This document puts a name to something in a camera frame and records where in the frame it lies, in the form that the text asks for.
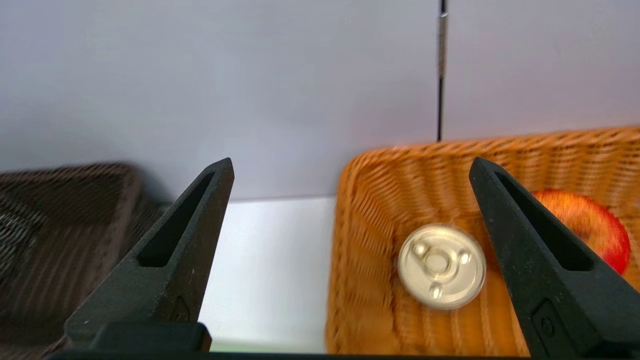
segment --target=metal can lid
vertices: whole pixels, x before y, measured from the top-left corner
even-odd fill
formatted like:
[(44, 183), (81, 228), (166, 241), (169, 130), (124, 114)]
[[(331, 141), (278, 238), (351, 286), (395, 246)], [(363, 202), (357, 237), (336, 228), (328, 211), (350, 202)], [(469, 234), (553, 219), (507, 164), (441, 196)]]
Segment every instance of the metal can lid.
[(425, 225), (404, 241), (398, 273), (404, 288), (419, 302), (452, 310), (478, 295), (486, 260), (470, 235), (448, 225)]

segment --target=gold can lid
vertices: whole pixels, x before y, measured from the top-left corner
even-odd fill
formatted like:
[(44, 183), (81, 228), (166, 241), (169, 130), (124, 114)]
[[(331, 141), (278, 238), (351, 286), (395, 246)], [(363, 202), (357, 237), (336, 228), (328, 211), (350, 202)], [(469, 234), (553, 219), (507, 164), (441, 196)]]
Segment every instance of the gold can lid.
[(470, 235), (448, 225), (426, 225), (404, 241), (398, 274), (416, 300), (452, 310), (478, 295), (486, 277), (486, 260)]

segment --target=white table surface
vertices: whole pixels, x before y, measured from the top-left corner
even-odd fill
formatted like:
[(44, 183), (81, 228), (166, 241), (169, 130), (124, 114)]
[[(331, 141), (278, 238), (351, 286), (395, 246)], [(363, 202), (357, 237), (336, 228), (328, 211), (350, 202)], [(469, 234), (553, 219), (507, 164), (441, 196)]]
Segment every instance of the white table surface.
[(228, 205), (199, 321), (212, 350), (324, 352), (334, 197)]

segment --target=woven texture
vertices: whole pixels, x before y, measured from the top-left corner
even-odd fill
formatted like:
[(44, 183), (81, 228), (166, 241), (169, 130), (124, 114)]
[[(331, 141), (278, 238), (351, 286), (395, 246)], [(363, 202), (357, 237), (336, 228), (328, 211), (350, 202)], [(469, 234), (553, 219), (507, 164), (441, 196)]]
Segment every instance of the woven texture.
[(0, 174), (0, 358), (64, 347), (65, 320), (158, 216), (127, 165)]
[[(640, 288), (640, 127), (434, 143), (365, 153), (339, 183), (326, 346), (339, 354), (528, 356), (468, 173), (482, 156), (528, 190), (595, 199), (630, 233), (624, 278)], [(396, 257), (416, 228), (450, 224), (487, 257), (480, 294), (454, 311), (429, 309), (403, 288)]]

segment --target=white wall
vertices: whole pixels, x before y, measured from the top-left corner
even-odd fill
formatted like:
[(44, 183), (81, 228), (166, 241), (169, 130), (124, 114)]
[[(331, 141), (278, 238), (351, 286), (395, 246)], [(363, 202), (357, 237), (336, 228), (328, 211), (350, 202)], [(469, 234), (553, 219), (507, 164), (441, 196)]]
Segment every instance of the white wall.
[(0, 170), (141, 166), (172, 199), (230, 156), (233, 198), (324, 195), (436, 138), (437, 0), (4, 0)]
[(640, 124), (640, 1), (449, 0), (443, 139)]

